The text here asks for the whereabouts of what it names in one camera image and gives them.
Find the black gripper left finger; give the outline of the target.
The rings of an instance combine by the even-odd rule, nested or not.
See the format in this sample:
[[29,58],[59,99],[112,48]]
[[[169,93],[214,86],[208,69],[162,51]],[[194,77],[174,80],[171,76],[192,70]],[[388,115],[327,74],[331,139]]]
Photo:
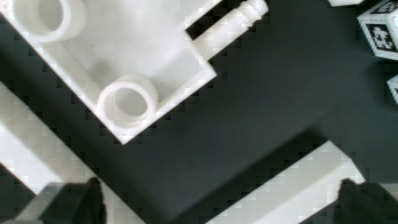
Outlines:
[[45,224],[107,224],[107,206],[96,178],[68,183],[39,216]]

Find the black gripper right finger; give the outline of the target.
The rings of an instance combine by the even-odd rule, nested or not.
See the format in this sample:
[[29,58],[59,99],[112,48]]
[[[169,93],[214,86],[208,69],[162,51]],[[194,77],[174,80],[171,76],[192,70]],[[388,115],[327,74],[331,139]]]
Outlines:
[[398,224],[398,183],[343,180],[334,224]]

